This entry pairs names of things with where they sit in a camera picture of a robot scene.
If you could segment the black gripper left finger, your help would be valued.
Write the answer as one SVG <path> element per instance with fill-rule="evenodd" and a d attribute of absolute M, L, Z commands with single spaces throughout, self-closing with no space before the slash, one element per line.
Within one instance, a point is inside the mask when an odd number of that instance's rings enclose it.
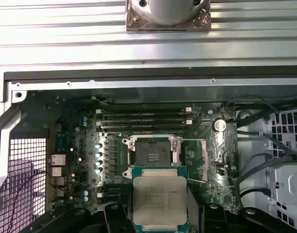
<path fill-rule="evenodd" d="M 38 233 L 131 233 L 132 223 L 125 209 L 111 203 L 103 211 L 91 214 L 87 209 L 75 208 L 43 224 Z"/>

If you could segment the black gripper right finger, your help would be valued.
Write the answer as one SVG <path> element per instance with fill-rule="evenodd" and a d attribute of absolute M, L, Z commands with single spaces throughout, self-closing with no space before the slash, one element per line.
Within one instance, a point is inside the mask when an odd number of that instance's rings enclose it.
<path fill-rule="evenodd" d="M 196 193 L 188 194 L 188 216 L 197 233 L 293 233 L 295 229 L 266 212 L 247 207 L 238 214 L 217 203 L 206 202 Z"/>

